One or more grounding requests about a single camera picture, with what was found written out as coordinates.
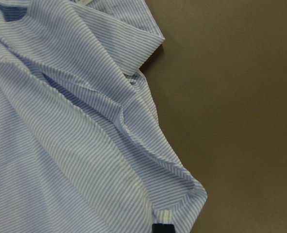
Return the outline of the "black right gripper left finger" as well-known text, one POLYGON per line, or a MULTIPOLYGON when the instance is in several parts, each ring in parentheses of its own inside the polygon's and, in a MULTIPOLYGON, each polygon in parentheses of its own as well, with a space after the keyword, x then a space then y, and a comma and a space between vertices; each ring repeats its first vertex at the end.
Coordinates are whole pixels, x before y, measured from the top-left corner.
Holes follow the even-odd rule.
POLYGON ((152 233, 162 233, 164 231, 164 224, 154 223, 152 224, 152 233))

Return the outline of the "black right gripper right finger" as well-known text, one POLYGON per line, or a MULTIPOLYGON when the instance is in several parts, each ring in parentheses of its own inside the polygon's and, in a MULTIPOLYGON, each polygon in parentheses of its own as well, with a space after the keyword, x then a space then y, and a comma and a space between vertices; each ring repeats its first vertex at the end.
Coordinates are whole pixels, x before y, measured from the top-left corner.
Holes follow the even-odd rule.
POLYGON ((175 227, 173 224, 164 224, 163 225, 164 233, 175 233, 175 227))

